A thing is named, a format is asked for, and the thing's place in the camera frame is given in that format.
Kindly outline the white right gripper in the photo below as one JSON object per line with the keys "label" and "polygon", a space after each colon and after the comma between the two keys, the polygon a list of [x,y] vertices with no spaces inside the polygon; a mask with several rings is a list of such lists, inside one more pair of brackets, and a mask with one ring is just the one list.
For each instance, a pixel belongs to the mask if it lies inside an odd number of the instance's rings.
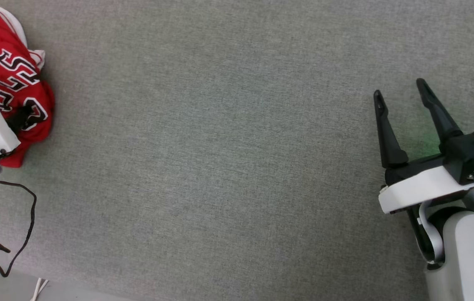
{"label": "white right gripper", "polygon": [[[464,135],[426,80],[418,78],[416,86],[421,101],[429,110],[439,136],[440,145],[449,139]],[[385,183],[378,201],[385,214],[429,200],[439,199],[474,187],[473,181],[459,184],[444,167],[444,156],[436,154],[409,162],[407,153],[401,149],[389,121],[389,110],[380,90],[373,94],[378,141]]]}

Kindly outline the red white baseball jersey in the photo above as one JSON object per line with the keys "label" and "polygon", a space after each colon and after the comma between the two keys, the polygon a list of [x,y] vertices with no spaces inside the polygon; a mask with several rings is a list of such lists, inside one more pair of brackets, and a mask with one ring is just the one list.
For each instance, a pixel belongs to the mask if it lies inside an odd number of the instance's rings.
{"label": "red white baseball jersey", "polygon": [[20,145],[0,160],[4,167],[20,168],[29,147],[46,139],[51,131],[55,96],[41,79],[44,63],[45,52],[30,50],[18,19],[0,8],[0,112],[8,118],[18,109],[30,109],[18,134]]}

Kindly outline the grey fabric sofa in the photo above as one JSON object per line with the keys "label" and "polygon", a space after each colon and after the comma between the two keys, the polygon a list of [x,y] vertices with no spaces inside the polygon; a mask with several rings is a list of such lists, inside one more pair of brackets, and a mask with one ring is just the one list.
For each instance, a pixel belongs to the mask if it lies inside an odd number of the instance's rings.
{"label": "grey fabric sofa", "polygon": [[50,135],[13,270],[142,300],[427,301],[378,202],[373,93],[439,152],[416,79],[474,131],[474,0],[0,0],[46,51]]}

